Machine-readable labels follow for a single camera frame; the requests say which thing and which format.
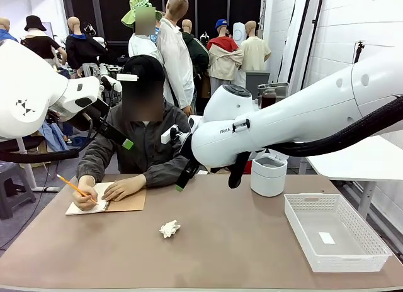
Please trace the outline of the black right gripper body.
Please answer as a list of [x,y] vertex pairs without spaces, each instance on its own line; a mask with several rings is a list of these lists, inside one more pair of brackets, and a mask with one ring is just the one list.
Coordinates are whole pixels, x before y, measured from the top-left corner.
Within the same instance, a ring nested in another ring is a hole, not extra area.
[[200,166],[200,163],[197,161],[193,154],[192,136],[192,133],[179,134],[179,140],[181,141],[179,154],[187,160],[187,163],[180,175],[181,179],[191,179],[196,174]]

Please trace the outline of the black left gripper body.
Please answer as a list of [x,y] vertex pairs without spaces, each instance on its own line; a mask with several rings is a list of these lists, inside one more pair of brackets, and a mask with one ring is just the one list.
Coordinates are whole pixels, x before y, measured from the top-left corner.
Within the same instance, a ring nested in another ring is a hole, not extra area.
[[96,102],[85,107],[67,122],[79,131],[87,131],[92,127],[98,130],[103,120],[109,112],[109,106],[102,100],[97,99]]

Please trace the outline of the person's left hand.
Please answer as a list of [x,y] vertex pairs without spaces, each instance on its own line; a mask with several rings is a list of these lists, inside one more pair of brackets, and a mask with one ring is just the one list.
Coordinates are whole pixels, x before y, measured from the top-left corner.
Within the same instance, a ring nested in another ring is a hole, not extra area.
[[107,187],[102,199],[106,201],[120,201],[123,198],[140,191],[145,187],[145,184],[146,177],[143,174],[115,181]]

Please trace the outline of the person's right hand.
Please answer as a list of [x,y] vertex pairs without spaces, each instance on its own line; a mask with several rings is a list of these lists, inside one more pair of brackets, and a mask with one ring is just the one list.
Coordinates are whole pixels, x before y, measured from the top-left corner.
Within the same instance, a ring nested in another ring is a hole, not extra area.
[[91,210],[96,206],[98,194],[94,189],[95,180],[92,176],[82,176],[78,180],[77,188],[83,193],[74,190],[73,203],[83,211]]

